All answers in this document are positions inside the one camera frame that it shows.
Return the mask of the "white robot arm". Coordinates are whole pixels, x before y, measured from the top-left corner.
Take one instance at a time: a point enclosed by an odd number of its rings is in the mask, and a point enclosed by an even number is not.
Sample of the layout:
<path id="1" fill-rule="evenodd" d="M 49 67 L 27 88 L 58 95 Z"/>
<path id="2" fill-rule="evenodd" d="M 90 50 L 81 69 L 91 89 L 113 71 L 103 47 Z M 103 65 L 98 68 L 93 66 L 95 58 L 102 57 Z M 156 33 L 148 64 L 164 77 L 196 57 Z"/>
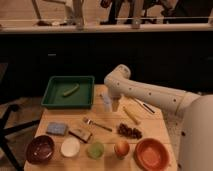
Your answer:
<path id="1" fill-rule="evenodd" d="M 118 65 L 104 78 L 112 99 L 136 98 L 183 117 L 178 171 L 213 171 L 213 94 L 146 84 L 130 79 L 131 71 Z"/>

